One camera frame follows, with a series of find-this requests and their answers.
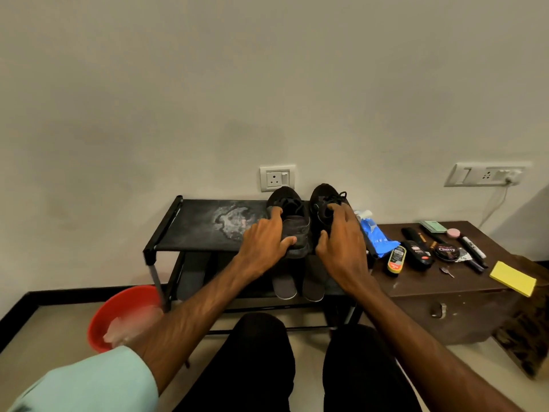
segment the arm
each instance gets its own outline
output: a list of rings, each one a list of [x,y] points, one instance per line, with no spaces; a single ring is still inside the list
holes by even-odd
[[[360,303],[433,412],[519,412],[509,399],[449,352],[383,293],[368,274],[366,246],[351,207],[333,205],[328,238],[316,253],[335,281]]]
[[[240,251],[209,284],[127,346],[151,370],[161,394],[225,307],[253,280],[284,256],[295,237],[282,242],[282,209],[244,232]]]

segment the small key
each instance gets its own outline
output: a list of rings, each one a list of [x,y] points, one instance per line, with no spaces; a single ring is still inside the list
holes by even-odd
[[[440,268],[440,270],[442,271],[442,273],[445,273],[447,275],[450,275],[451,277],[453,277],[454,279],[456,278],[453,274],[451,274],[448,270],[448,268]]]

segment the pink eraser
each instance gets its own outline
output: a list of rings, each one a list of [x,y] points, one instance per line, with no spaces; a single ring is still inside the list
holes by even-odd
[[[457,228],[448,228],[446,234],[448,234],[448,237],[458,238],[461,235],[461,231]]]

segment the electrical cable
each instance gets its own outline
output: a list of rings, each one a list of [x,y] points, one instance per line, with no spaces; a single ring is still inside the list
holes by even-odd
[[[504,186],[504,188],[505,188],[504,198],[501,200],[501,202],[500,202],[498,205],[496,205],[496,206],[495,206],[495,207],[494,207],[494,208],[493,208],[493,209],[492,209],[492,210],[482,219],[482,221],[480,221],[480,224],[479,224],[479,226],[478,226],[479,229],[484,225],[484,223],[485,223],[486,221],[489,220],[489,218],[490,218],[499,208],[501,208],[501,206],[504,204],[505,200],[507,199],[507,192],[509,191],[509,187],[513,184],[513,181],[512,181],[509,177],[507,177],[507,178],[505,178],[505,182],[507,182],[507,184]]]

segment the hand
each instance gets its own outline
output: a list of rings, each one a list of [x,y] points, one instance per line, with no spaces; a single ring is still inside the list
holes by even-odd
[[[366,260],[366,243],[360,224],[350,206],[342,203],[328,206],[334,212],[332,233],[322,231],[316,254],[328,273],[347,293],[371,280]]]
[[[295,236],[282,237],[282,208],[273,207],[271,219],[261,219],[244,232],[240,251],[235,256],[250,272],[251,280],[257,279],[286,254],[288,247],[295,244]]]

